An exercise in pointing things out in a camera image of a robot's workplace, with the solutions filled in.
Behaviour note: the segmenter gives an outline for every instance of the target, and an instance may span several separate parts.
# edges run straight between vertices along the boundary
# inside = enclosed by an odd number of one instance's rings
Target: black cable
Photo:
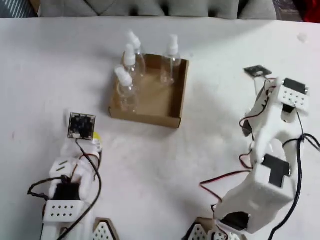
[[[98,160],[98,168],[97,168],[97,170],[99,171],[99,169],[100,169],[100,164],[101,164],[100,157],[98,157],[97,155],[94,155],[94,154],[87,154],[87,155],[88,155],[88,156],[95,157],[95,158]]]
[[[245,126],[241,125],[241,123],[245,120],[248,120],[248,119],[253,119],[253,118],[256,118],[256,117],[259,117],[267,108],[267,105],[268,105],[268,102],[269,102],[269,97],[265,100],[265,105],[262,105],[262,110],[258,113],[258,114],[255,114],[255,115],[252,115],[252,116],[246,116],[244,118],[242,118],[240,121],[239,121],[239,125],[242,129],[245,129],[247,131],[250,132],[251,136],[252,136],[252,141],[255,140],[255,137],[254,137],[254,133],[252,132],[252,129],[248,129],[246,128]]]
[[[78,143],[78,139],[77,138],[75,139],[75,143],[78,145],[78,147],[80,148],[82,154],[85,156],[85,158],[89,161],[89,163],[93,167],[93,169],[94,169],[94,171],[95,171],[95,173],[96,173],[96,175],[98,177],[98,180],[99,180],[99,190],[98,190],[98,193],[97,193],[95,199],[91,203],[91,205],[84,211],[84,213],[70,227],[67,228],[67,230],[63,234],[61,234],[61,236],[57,240],[64,239],[67,236],[67,234],[70,233],[77,226],[77,224],[79,224],[81,222],[81,220],[90,212],[90,210],[94,207],[94,205],[98,201],[98,198],[100,197],[101,189],[102,189],[102,180],[101,180],[101,176],[100,176],[100,174],[98,172],[97,167],[92,162],[92,160],[90,159],[88,154],[84,151],[84,149],[80,146],[80,144]]]
[[[40,233],[40,239],[39,240],[41,240],[41,237],[42,237],[42,233],[44,232],[44,224],[42,223],[42,227],[41,227],[41,233]]]
[[[71,181],[71,179],[69,177],[67,177],[66,175],[47,178],[47,179],[44,179],[44,180],[41,180],[41,181],[38,181],[38,182],[32,184],[31,187],[28,189],[27,195],[31,195],[33,197],[41,198],[41,199],[44,199],[44,200],[48,201],[49,197],[47,195],[45,195],[44,193],[40,193],[40,194],[39,193],[35,193],[35,192],[32,192],[32,190],[38,185],[45,184],[45,183],[51,182],[53,180],[61,180],[62,183],[70,183],[70,181]]]
[[[302,126],[300,114],[299,114],[299,112],[298,112],[297,109],[295,109],[295,110],[296,110],[296,114],[298,115],[299,123],[300,123],[300,126],[301,126],[301,132],[302,132],[301,136],[304,136],[304,135],[305,135],[305,133],[304,133],[304,127]]]
[[[301,193],[301,186],[302,186],[301,143],[304,142],[304,139],[307,139],[307,141],[309,143],[311,143],[312,146],[314,146],[317,150],[320,149],[319,141],[314,136],[312,136],[311,134],[304,133],[303,125],[301,123],[301,119],[300,119],[298,111],[297,111],[297,115],[298,115],[298,118],[299,118],[302,134],[298,139],[296,139],[296,138],[295,139],[290,139],[290,140],[286,141],[282,145],[284,147],[286,144],[288,144],[290,142],[297,141],[297,143],[296,143],[296,159],[297,159],[297,165],[298,165],[298,183],[297,183],[297,187],[296,187],[296,193],[295,193],[295,196],[294,196],[294,199],[293,199],[293,204],[292,204],[289,212],[284,217],[284,219],[276,227],[274,227],[272,229],[268,240],[272,240],[272,238],[274,237],[276,231],[279,230],[283,225],[285,225],[287,223],[287,221],[291,217],[292,213],[295,211],[296,206],[298,204],[298,201],[299,201],[299,198],[300,198],[300,193]]]

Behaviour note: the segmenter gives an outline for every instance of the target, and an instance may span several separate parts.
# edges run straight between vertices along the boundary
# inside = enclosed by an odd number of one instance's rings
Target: cardboard box
[[[145,62],[146,74],[141,80],[136,112],[121,110],[116,79],[108,108],[110,116],[177,129],[181,124],[189,61],[181,60],[178,78],[174,79],[174,84],[170,86],[160,82],[161,56],[147,54]]]

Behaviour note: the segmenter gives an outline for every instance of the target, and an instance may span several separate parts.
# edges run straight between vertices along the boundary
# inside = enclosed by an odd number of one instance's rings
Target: circuit board
[[[253,78],[267,76],[272,74],[272,72],[261,65],[251,66],[244,68],[244,71]]]
[[[82,113],[70,113],[68,138],[92,140],[95,132],[96,116]]]

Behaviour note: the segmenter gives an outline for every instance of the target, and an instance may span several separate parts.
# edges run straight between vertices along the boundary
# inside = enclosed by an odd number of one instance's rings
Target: bottle cap
[[[132,30],[129,30],[127,32],[127,37],[129,42],[132,44],[133,48],[139,49],[141,47],[141,42],[139,40],[139,38],[134,34],[134,32]]]
[[[121,86],[129,87],[132,85],[132,77],[130,74],[124,69],[124,66],[118,65],[114,68],[114,72],[119,79]]]
[[[124,51],[124,65],[125,66],[132,66],[136,64],[136,54],[134,50],[134,46],[131,44],[127,44],[125,46]]]
[[[169,43],[167,46],[167,53],[169,55],[176,55],[179,52],[179,45],[178,45],[178,36],[177,35],[170,35]]]

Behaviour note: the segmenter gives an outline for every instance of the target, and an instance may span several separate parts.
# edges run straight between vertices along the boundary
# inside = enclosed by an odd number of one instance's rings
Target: white table
[[[178,34],[181,55],[190,60],[180,129],[108,117],[113,66],[128,29],[153,54],[164,51],[168,34]],[[319,56],[318,24],[173,17],[1,19],[0,239],[39,237],[44,202],[27,196],[27,190],[49,176],[59,155],[67,134],[66,108],[97,115],[104,150],[96,214],[111,218],[122,240],[181,239],[196,217],[211,217],[210,204],[217,202],[199,182],[241,169],[238,156],[247,151],[249,139],[238,122],[255,100],[254,81],[243,68],[261,64],[276,76],[305,82],[311,108],[304,128],[320,138]],[[302,161],[299,204],[275,240],[318,234],[319,155],[307,144]],[[212,188],[223,196],[244,177]],[[249,239],[267,239],[285,210]]]

